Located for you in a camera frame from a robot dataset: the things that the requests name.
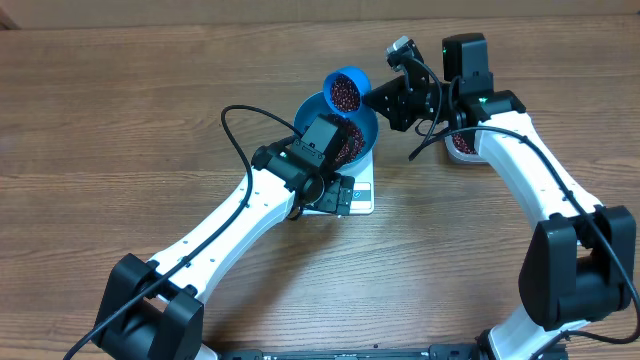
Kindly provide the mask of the white digital kitchen scale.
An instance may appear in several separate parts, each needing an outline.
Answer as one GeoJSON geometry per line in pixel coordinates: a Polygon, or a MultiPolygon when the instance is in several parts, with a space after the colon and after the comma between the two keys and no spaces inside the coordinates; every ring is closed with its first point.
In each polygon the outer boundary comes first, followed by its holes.
{"type": "MultiPolygon", "coordinates": [[[[341,171],[339,169],[337,172],[328,174],[324,178],[325,180],[324,189],[326,185],[329,183],[329,179],[335,173],[339,173],[344,176],[352,176],[355,178],[355,186],[354,186],[350,214],[346,216],[371,214],[374,211],[374,207],[375,207],[373,153],[371,152],[356,168],[352,168],[347,171],[341,171]]],[[[314,209],[314,203],[304,206],[304,209],[303,209],[304,215],[334,215],[334,214],[316,211],[314,209]]]]}

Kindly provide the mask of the blue plastic measuring scoop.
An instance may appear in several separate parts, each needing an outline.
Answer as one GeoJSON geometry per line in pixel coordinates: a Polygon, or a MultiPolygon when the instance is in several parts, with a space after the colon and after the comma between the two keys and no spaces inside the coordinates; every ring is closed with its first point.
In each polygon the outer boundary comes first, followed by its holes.
{"type": "Polygon", "coordinates": [[[363,98],[371,83],[363,70],[347,66],[329,74],[323,83],[325,100],[332,112],[350,118],[364,108],[363,98]]]}

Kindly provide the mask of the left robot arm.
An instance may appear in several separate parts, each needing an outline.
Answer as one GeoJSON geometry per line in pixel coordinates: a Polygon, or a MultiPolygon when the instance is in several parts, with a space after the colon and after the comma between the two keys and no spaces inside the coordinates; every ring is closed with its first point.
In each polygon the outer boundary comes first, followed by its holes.
{"type": "Polygon", "coordinates": [[[128,254],[112,269],[91,341],[114,359],[215,359],[204,310],[239,258],[293,211],[350,213],[351,158],[296,140],[241,158],[246,175],[181,240],[149,260],[128,254]]]}

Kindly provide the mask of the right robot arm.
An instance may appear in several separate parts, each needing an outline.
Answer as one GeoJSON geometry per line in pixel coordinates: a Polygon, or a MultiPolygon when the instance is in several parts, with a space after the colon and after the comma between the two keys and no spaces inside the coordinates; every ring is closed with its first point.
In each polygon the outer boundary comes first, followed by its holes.
{"type": "Polygon", "coordinates": [[[495,89],[482,34],[445,38],[442,56],[444,73],[437,76],[413,40],[398,39],[386,51],[397,78],[363,101],[396,131],[429,121],[425,145],[461,135],[502,178],[532,227],[518,278],[520,306],[479,336],[476,357],[562,359],[566,340],[638,306],[635,220],[581,187],[546,147],[519,98],[495,89]]]}

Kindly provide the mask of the blue bowl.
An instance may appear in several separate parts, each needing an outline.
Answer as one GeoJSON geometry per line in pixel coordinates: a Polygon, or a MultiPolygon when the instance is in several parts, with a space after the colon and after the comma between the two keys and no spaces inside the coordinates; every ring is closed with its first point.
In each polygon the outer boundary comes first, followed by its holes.
{"type": "MultiPolygon", "coordinates": [[[[332,110],[325,100],[324,93],[315,93],[300,105],[294,117],[294,127],[301,132],[305,132],[319,114],[327,115],[331,112],[332,110]]],[[[350,120],[362,132],[364,145],[354,160],[340,168],[341,171],[356,168],[373,151],[379,136],[378,119],[375,112],[370,108],[361,108],[355,115],[350,117],[350,120]]]]}

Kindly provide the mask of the clear plastic container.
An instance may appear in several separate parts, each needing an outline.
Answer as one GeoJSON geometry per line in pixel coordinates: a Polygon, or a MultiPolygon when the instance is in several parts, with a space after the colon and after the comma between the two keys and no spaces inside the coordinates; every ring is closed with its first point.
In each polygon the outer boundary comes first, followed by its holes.
{"type": "Polygon", "coordinates": [[[486,161],[482,159],[459,135],[451,135],[444,140],[449,159],[462,165],[484,165],[486,161]]]}

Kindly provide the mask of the red beans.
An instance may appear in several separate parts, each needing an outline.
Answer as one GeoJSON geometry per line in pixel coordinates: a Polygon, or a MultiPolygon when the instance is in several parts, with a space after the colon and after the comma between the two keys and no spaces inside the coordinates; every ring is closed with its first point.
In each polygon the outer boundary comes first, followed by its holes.
{"type": "Polygon", "coordinates": [[[341,149],[337,163],[344,165],[364,153],[372,140],[364,139],[364,126],[356,124],[356,116],[374,112],[385,117],[394,131],[405,132],[417,120],[431,120],[433,125],[449,121],[452,115],[449,96],[440,93],[435,85],[421,80],[422,87],[409,91],[404,76],[400,76],[374,90],[368,84],[357,83],[345,73],[331,75],[325,81],[325,99],[332,109],[330,118],[344,124],[348,140],[341,149]]]}

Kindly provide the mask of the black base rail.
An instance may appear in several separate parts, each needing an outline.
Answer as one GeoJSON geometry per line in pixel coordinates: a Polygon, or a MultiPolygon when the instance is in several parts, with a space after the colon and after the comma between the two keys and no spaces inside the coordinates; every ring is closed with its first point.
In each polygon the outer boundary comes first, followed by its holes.
{"type": "Polygon", "coordinates": [[[489,360],[475,344],[431,345],[423,349],[373,349],[267,352],[237,350],[216,352],[221,360],[489,360]]]}

